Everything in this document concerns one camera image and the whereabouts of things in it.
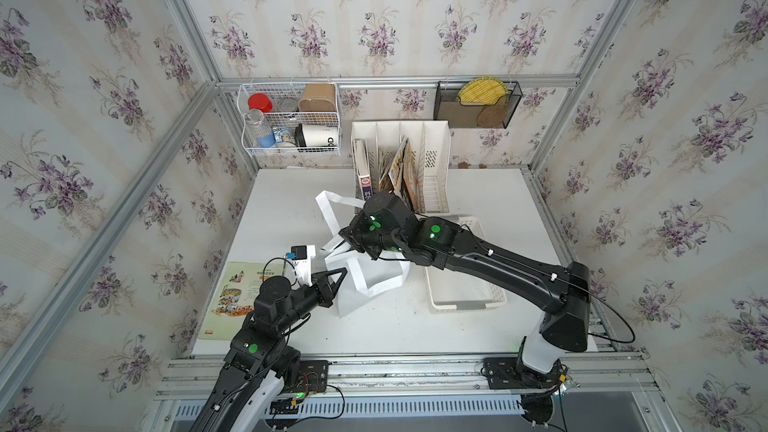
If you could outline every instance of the cork coaster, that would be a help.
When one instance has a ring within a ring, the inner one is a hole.
[[[505,106],[496,105],[485,107],[478,114],[478,126],[484,129],[501,129],[504,127],[504,119],[507,116]]]

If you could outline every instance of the red lid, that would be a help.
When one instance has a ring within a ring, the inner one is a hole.
[[[248,97],[248,108],[251,110],[258,109],[264,113],[272,111],[272,101],[263,93],[255,93]]]

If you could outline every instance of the white file organizer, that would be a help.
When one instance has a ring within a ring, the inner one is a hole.
[[[451,131],[446,120],[383,120],[353,122],[352,140],[366,141],[368,167],[374,192],[379,190],[381,170],[388,167],[403,137],[408,138],[416,161],[421,214],[447,214],[446,179],[451,150]]]

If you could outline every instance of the ventilation grille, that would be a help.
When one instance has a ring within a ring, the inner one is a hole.
[[[205,400],[183,400],[176,418],[194,420]],[[342,408],[341,398],[310,397],[303,404],[284,411],[277,419],[301,419],[305,417],[335,417]],[[268,410],[265,418],[272,418],[274,410]],[[347,398],[343,418],[404,418],[459,415],[523,415],[519,395],[473,394],[425,397]]]

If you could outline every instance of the book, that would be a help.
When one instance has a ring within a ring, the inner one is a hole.
[[[368,149],[366,141],[362,139],[355,140],[353,144],[355,154],[355,167],[357,168],[357,183],[362,192],[362,200],[368,200],[373,197],[373,187],[371,185],[371,173],[368,167]]]
[[[274,261],[264,272],[264,264],[229,262],[219,277],[208,304],[198,340],[231,341],[243,326],[245,315],[254,310],[262,280],[283,273],[283,261]]]

